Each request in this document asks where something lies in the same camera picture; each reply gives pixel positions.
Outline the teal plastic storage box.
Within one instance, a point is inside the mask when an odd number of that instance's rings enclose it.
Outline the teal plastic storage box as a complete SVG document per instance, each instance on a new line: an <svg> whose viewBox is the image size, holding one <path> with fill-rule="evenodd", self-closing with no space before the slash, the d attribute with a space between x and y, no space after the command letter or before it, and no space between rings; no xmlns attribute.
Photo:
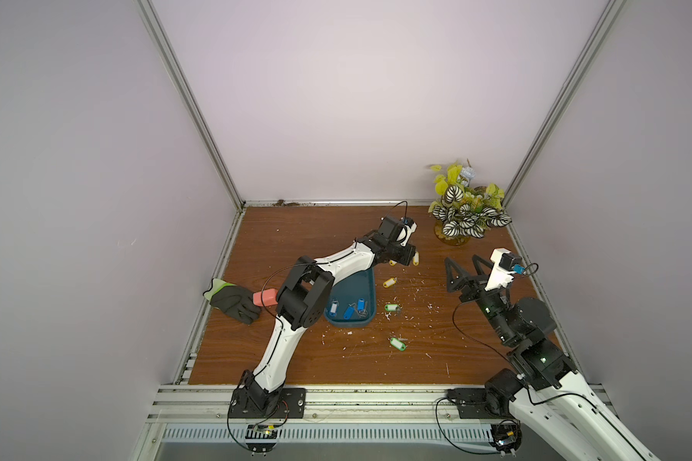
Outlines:
<svg viewBox="0 0 692 461"><path fill-rule="evenodd" d="M361 319L357 315L357 301L365 299L369 307L369 316ZM329 313L331 303L339 302L338 314L332 317ZM356 312L350 321L343 320L343 313L353 307ZM331 297L324 309L326 320L336 328L364 328L375 317L377 307L376 284L374 270L359 271L336 284L331 292Z"/></svg>

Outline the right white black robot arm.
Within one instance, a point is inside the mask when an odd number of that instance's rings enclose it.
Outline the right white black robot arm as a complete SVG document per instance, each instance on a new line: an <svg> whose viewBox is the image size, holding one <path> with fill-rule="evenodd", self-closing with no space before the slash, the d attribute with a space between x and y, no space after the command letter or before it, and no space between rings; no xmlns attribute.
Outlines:
<svg viewBox="0 0 692 461"><path fill-rule="evenodd" d="M511 299L511 286L538 269L498 248L473 255L469 272L445 259L447 290L475 303L509 351L509 366L484 386L486 410L504 424L526 426L566 460L654 460L597 396L574 360L551 339L557 323L538 298Z"/></svg>

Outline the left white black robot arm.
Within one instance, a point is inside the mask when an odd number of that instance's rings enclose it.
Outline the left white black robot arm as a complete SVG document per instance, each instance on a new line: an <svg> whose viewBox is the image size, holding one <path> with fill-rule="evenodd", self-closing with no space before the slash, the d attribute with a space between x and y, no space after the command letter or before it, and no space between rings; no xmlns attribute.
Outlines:
<svg viewBox="0 0 692 461"><path fill-rule="evenodd" d="M276 407L297 346L323 315L334 286L378 264L409 265L416 253L409 240L416 229L415 221L407 216L386 216L378 229L340 252L321 259L300 257L279 288L273 332L257 367L242 375L238 400L265 413Z"/></svg>

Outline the artificial potted plant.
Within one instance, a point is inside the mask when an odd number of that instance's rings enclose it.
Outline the artificial potted plant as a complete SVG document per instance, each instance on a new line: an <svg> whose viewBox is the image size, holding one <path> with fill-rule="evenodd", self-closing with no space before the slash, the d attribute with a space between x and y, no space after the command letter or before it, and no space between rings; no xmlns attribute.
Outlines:
<svg viewBox="0 0 692 461"><path fill-rule="evenodd" d="M504 206L505 190L494 182L476 186L477 173L470 161L434 164L430 171L434 172L436 199L429 205L429 213L434 218L434 234L443 243L461 246L512 223Z"/></svg>

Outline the blue tag key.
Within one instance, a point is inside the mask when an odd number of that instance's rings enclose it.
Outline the blue tag key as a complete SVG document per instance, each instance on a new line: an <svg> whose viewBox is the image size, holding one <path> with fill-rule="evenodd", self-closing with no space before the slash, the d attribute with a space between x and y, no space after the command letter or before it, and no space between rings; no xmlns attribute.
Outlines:
<svg viewBox="0 0 692 461"><path fill-rule="evenodd" d="M348 309L346 309L346 311L343 313L343 320L350 321L354 316L355 312L356 310L353 307L348 307Z"/></svg>
<svg viewBox="0 0 692 461"><path fill-rule="evenodd" d="M329 309L329 313L332 317L335 317L338 314L338 308L339 308L339 302L337 300L334 300L331 303L331 307Z"/></svg>
<svg viewBox="0 0 692 461"><path fill-rule="evenodd" d="M359 299L359 301L357 301L357 315L359 315L361 319L369 316L369 307L365 299Z"/></svg>

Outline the pink eraser block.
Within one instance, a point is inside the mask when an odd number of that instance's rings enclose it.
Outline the pink eraser block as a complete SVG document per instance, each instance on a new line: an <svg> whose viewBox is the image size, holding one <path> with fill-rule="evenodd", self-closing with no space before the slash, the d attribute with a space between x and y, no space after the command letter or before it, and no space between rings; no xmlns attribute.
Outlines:
<svg viewBox="0 0 692 461"><path fill-rule="evenodd" d="M277 295L278 290L275 288L256 291L253 293L252 302L257 307L273 307L278 303Z"/></svg>

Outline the right controller board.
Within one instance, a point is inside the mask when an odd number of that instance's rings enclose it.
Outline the right controller board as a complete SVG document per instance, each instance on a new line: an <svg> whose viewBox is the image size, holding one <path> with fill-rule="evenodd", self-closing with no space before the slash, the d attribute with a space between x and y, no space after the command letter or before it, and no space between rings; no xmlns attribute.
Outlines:
<svg viewBox="0 0 692 461"><path fill-rule="evenodd" d="M515 456L522 445L523 432L521 423L513 419L505 419L490 426L490 446L501 456Z"/></svg>

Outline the controller board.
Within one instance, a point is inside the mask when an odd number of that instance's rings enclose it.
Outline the controller board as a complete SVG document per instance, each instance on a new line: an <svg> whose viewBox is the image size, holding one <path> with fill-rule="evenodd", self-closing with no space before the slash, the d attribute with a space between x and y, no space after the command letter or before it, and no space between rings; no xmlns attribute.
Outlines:
<svg viewBox="0 0 692 461"><path fill-rule="evenodd" d="M278 444L280 428L273 425L249 425L245 430L244 445L250 453L266 455Z"/></svg>
<svg viewBox="0 0 692 461"><path fill-rule="evenodd" d="M501 456L515 456L522 445L523 432L521 423L513 419L505 419L490 426L490 446Z"/></svg>

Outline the black green work glove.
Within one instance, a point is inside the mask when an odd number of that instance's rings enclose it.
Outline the black green work glove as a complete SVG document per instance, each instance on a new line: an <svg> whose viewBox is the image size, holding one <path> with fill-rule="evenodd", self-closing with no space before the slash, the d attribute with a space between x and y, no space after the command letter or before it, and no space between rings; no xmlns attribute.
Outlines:
<svg viewBox="0 0 692 461"><path fill-rule="evenodd" d="M212 279L203 297L211 307L244 325L251 325L261 316L261 307L254 303L254 293L225 280Z"/></svg>

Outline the left controller board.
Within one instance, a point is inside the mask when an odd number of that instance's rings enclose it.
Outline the left controller board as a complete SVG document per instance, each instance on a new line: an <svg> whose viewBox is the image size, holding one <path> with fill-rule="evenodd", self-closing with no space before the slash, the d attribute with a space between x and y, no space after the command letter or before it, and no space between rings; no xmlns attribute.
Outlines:
<svg viewBox="0 0 692 461"><path fill-rule="evenodd" d="M273 425L249 425L245 430L244 445L250 453L266 455L278 444L280 428Z"/></svg>

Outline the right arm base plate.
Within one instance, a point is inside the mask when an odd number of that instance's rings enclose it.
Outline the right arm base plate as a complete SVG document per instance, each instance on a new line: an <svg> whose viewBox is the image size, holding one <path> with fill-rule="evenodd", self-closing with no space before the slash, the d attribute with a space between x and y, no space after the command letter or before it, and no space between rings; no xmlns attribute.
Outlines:
<svg viewBox="0 0 692 461"><path fill-rule="evenodd" d="M505 419L511 416L507 399L486 388L449 389L446 398L457 409L461 419Z"/></svg>

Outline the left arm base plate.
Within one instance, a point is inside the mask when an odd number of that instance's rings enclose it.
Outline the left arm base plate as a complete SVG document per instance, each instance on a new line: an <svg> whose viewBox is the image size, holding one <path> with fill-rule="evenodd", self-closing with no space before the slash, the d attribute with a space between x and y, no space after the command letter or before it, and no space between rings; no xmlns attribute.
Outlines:
<svg viewBox="0 0 692 461"><path fill-rule="evenodd" d="M303 419L307 390L284 387L273 393L238 388L234 391L228 415L231 419Z"/></svg>

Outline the aluminium front rail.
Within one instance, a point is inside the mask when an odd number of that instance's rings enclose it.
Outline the aluminium front rail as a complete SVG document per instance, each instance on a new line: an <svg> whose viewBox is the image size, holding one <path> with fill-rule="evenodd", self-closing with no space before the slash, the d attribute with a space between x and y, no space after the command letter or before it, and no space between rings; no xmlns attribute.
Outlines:
<svg viewBox="0 0 692 461"><path fill-rule="evenodd" d="M296 423L424 423L435 416L441 422L461 420L446 393L454 388L483 388L480 385L448 384L357 384L295 385L305 388L307 401L303 419ZM164 385L160 387L146 417L148 423L255 422L260 419L231 419L228 415L234 385Z"/></svg>

